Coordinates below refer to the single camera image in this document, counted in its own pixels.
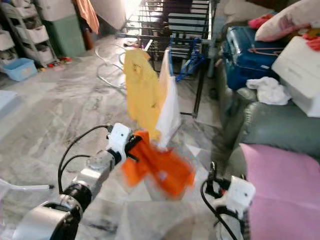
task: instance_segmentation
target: white cloth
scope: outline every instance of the white cloth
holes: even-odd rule
[[[272,77],[249,79],[246,82],[249,89],[256,89],[258,100],[269,105],[286,105],[292,98],[285,86]]]
[[[159,86],[167,88],[167,94],[155,128],[161,132],[159,147],[165,148],[181,124],[176,77],[170,74],[169,49],[164,52]]]

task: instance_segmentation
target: pink fabric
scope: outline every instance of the pink fabric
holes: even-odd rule
[[[320,166],[311,157],[241,144],[247,178],[256,187],[251,240],[320,239]]]
[[[319,20],[320,0],[300,0],[279,12],[256,32],[255,40],[273,42]]]

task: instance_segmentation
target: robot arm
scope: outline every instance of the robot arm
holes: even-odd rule
[[[127,158],[126,146],[132,131],[116,123],[109,144],[84,168],[56,199],[28,212],[18,225],[14,240],[74,240],[83,213],[100,192],[115,166]]]
[[[211,204],[203,193],[205,183],[205,193],[215,198]],[[241,223],[255,194],[255,186],[246,181],[244,176],[242,178],[232,176],[231,180],[217,178],[217,164],[211,163],[208,179],[202,184],[201,196],[219,220],[214,225],[213,239],[243,240]]]

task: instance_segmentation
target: white styrofoam box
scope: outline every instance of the white styrofoam box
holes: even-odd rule
[[[47,21],[57,21],[72,15],[76,15],[76,10],[71,0],[37,0],[42,19]]]
[[[8,31],[0,30],[0,51],[11,49],[15,46],[10,33]]]
[[[293,102],[308,117],[320,118],[320,52],[296,36],[272,65],[288,87]]]
[[[2,9],[9,17],[20,15],[21,17],[26,18],[38,14],[34,4],[30,4],[26,7],[14,7],[9,3],[2,3]]]
[[[30,48],[28,47],[24,47],[24,50],[26,52],[26,54],[36,60],[36,61],[40,61],[40,59],[38,58],[37,54]],[[49,62],[51,60],[53,60],[53,55],[52,55],[52,52],[50,50],[50,47],[46,46],[45,50],[44,51],[38,51],[40,57],[41,57],[41,60],[44,61],[44,62]]]
[[[35,44],[42,43],[49,39],[47,29],[44,25],[26,30],[24,30],[21,25],[17,25],[15,28],[18,30],[20,37],[26,41],[28,41],[28,37],[25,31],[27,31],[30,34],[32,42]]]

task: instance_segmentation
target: white towel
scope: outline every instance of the white towel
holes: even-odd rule
[[[269,105],[287,105],[292,98],[288,89],[279,84],[272,77],[263,77],[261,79],[249,79],[246,82],[249,89],[257,90],[259,102]]]

